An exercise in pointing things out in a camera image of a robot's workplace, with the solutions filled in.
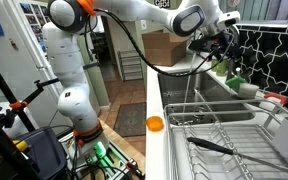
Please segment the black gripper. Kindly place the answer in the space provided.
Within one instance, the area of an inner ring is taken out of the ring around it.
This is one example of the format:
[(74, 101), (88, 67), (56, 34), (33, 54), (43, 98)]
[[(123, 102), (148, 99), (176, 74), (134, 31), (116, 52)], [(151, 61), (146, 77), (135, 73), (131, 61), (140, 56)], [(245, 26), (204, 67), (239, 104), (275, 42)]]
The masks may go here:
[(232, 32), (220, 32), (212, 37), (203, 37), (193, 40), (188, 49), (197, 52), (208, 52), (218, 60), (222, 57), (238, 60), (242, 56), (242, 50), (236, 43), (238, 36)]

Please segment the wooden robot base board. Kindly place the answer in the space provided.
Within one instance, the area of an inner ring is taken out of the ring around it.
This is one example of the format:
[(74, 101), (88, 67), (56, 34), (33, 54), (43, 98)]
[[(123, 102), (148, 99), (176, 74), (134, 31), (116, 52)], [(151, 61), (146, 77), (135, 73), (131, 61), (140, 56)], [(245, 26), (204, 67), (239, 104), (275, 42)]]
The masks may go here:
[(117, 163), (109, 167), (109, 170), (117, 170), (112, 180), (145, 180), (145, 155), (105, 122), (100, 121), (100, 124), (109, 140), (109, 148), (118, 159)]

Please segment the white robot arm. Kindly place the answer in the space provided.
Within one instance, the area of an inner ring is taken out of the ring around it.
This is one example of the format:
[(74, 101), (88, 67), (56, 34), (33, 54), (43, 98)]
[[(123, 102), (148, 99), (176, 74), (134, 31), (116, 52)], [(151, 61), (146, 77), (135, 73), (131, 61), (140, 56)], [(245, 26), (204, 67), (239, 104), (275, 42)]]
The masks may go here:
[(90, 22), (110, 16), (124, 22), (150, 20), (180, 37), (199, 30), (215, 36), (240, 21), (237, 11), (223, 12), (218, 0), (182, 0), (176, 9), (158, 7), (147, 0), (49, 0), (50, 21), (43, 26), (47, 57), (63, 87), (58, 111), (73, 123), (73, 135), (86, 146), (103, 135), (89, 100), (90, 88), (83, 68), (78, 37), (92, 29)]

